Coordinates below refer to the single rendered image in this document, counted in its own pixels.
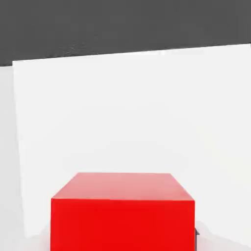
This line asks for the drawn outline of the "small red cube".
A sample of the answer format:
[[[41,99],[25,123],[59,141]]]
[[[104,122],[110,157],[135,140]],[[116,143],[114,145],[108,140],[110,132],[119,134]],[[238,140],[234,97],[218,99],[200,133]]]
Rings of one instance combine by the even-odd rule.
[[[195,201],[171,174],[78,173],[51,199],[50,251],[195,247]]]

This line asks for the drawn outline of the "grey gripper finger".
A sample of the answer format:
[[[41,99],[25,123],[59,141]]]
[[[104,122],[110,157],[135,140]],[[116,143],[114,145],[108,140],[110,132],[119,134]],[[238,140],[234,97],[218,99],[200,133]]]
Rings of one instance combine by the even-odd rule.
[[[196,221],[197,251],[251,251],[251,248],[229,239],[214,235],[208,227]]]

